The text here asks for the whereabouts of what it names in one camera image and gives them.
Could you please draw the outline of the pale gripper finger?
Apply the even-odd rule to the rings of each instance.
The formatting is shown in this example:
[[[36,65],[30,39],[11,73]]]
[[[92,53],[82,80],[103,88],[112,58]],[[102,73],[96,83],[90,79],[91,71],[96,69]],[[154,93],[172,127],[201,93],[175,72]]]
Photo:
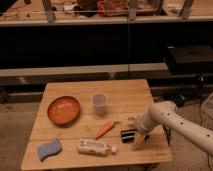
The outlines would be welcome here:
[[[143,141],[147,140],[149,138],[148,134],[141,134],[141,133],[136,133],[135,138],[133,141],[132,148],[134,150],[138,150],[142,144]]]

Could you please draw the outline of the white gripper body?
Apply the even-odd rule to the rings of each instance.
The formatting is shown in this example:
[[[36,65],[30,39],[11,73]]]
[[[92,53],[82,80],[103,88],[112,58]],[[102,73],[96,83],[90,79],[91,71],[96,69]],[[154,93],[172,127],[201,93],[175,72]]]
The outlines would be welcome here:
[[[141,134],[147,134],[154,128],[154,121],[148,113],[141,113],[136,117],[129,117],[128,121]]]

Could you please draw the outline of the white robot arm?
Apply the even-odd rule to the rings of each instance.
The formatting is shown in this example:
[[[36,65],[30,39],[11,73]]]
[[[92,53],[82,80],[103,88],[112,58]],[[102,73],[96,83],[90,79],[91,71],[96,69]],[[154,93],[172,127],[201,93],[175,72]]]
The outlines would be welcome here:
[[[130,117],[137,130],[133,146],[138,150],[145,136],[158,125],[175,130],[193,145],[213,157],[213,131],[184,119],[177,114],[177,105],[172,101],[153,103],[145,112]]]

